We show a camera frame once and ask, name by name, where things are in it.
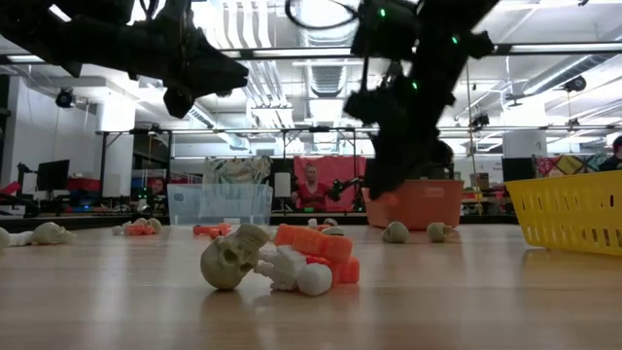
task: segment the fluorescent light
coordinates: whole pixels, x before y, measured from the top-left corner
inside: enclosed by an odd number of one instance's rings
[[[34,54],[12,54],[7,58],[13,63],[43,63],[44,60]]]
[[[175,159],[175,160],[202,160],[202,159],[206,159],[207,157],[172,157],[171,159]]]
[[[58,18],[62,19],[63,21],[68,22],[71,20],[69,16],[67,16],[67,14],[62,12],[62,10],[60,10],[56,5],[51,5],[50,11],[52,11],[53,14],[55,14]]]
[[[359,61],[318,61],[307,60],[292,62],[293,67],[346,67],[346,66],[362,66],[363,62]]]
[[[538,54],[538,53],[607,53],[621,52],[622,43],[583,43],[583,44],[534,44],[513,45],[511,53]]]
[[[181,134],[181,135],[209,135],[214,134],[214,130],[212,129],[197,129],[197,130],[171,130],[173,134]]]
[[[253,129],[228,129],[225,133],[281,133],[281,129],[276,128],[253,128]]]
[[[350,48],[324,49],[284,49],[284,50],[254,50],[253,56],[258,58],[306,57],[306,56],[343,56],[350,55]]]

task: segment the toy bone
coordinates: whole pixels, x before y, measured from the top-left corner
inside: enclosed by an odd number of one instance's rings
[[[392,222],[382,232],[382,240],[387,243],[405,243],[410,236],[408,228],[400,222]]]
[[[276,291],[296,289],[298,273],[307,265],[306,257],[290,245],[279,246],[276,251],[259,252],[259,259],[255,273],[270,278],[270,288]]]
[[[0,248],[21,247],[30,244],[52,245],[71,243],[76,239],[76,234],[60,227],[55,223],[44,223],[34,231],[26,231],[17,234],[9,234],[0,228]]]
[[[447,235],[451,233],[452,228],[443,223],[431,223],[426,229],[428,238],[432,243],[443,243],[447,239]]]
[[[324,264],[310,263],[300,270],[295,283],[303,294],[316,297],[332,286],[332,271]]]

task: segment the woman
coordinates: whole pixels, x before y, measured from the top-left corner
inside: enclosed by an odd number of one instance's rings
[[[300,189],[292,193],[292,201],[296,203],[300,199],[300,208],[313,208],[314,211],[327,210],[328,186],[318,182],[318,168],[307,164],[304,167],[304,184]]]

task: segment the orange basket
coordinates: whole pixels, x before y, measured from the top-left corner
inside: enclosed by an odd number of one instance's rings
[[[407,180],[395,191],[393,204],[372,201],[369,190],[363,189],[367,222],[378,228],[392,221],[410,230],[425,230],[431,223],[455,228],[460,223],[463,186],[455,180]]]

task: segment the red shirt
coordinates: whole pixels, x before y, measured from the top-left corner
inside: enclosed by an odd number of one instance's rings
[[[318,183],[318,187],[314,192],[310,192],[307,184],[300,185],[297,191],[300,198],[301,208],[313,208],[315,210],[327,210],[327,193],[328,186]]]

